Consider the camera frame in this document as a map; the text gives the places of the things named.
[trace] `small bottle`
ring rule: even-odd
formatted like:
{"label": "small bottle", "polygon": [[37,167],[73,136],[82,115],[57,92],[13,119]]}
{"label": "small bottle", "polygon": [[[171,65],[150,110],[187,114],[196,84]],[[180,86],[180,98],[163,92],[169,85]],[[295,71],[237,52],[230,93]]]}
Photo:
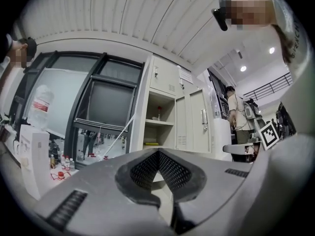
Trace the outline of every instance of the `small bottle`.
{"label": "small bottle", "polygon": [[220,117],[220,110],[219,110],[217,105],[215,105],[215,116],[216,116],[216,118],[221,118]]}
{"label": "small bottle", "polygon": [[50,157],[50,168],[54,169],[56,167],[54,155],[51,154]]}
{"label": "small bottle", "polygon": [[64,154],[61,155],[61,168],[64,170],[65,157]]}
{"label": "small bottle", "polygon": [[162,109],[162,107],[159,106],[157,109],[158,109],[158,120],[160,121],[161,120],[160,116],[161,116],[161,109]]}
{"label": "small bottle", "polygon": [[75,166],[74,166],[74,161],[72,158],[70,158],[70,170],[74,171],[75,170]]}
{"label": "small bottle", "polygon": [[64,161],[64,169],[65,169],[66,171],[69,171],[69,170],[70,170],[70,160],[69,160],[69,157],[68,157],[68,156],[66,156],[65,161]]}

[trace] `door handle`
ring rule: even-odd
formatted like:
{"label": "door handle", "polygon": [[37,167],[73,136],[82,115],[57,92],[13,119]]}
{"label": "door handle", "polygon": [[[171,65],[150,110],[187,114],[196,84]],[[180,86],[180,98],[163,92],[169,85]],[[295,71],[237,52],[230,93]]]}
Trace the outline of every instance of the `door handle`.
{"label": "door handle", "polygon": [[158,67],[155,65],[154,66],[154,77],[158,75]]}
{"label": "door handle", "polygon": [[202,124],[208,124],[207,112],[205,109],[201,110]]}
{"label": "door handle", "polygon": [[201,110],[201,118],[202,118],[202,124],[203,124],[203,131],[208,130],[208,119],[207,119],[207,111],[205,109]]}

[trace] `cabinet shelf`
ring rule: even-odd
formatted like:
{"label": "cabinet shelf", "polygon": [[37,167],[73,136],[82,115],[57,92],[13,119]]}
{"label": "cabinet shelf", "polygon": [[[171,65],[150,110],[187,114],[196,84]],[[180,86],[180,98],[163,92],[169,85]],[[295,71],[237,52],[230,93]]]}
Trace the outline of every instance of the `cabinet shelf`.
{"label": "cabinet shelf", "polygon": [[165,148],[166,146],[162,145],[143,145],[142,149],[147,149],[147,148]]}
{"label": "cabinet shelf", "polygon": [[146,126],[148,127],[160,127],[163,125],[174,126],[173,122],[169,121],[160,121],[160,120],[150,120],[146,119]]}

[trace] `white box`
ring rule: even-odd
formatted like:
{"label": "white box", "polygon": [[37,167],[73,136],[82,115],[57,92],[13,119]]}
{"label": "white box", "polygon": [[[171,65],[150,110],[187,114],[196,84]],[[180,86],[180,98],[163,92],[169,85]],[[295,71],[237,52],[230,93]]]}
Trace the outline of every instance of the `white box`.
{"label": "white box", "polygon": [[27,192],[39,200],[50,189],[49,133],[21,125],[20,163]]}

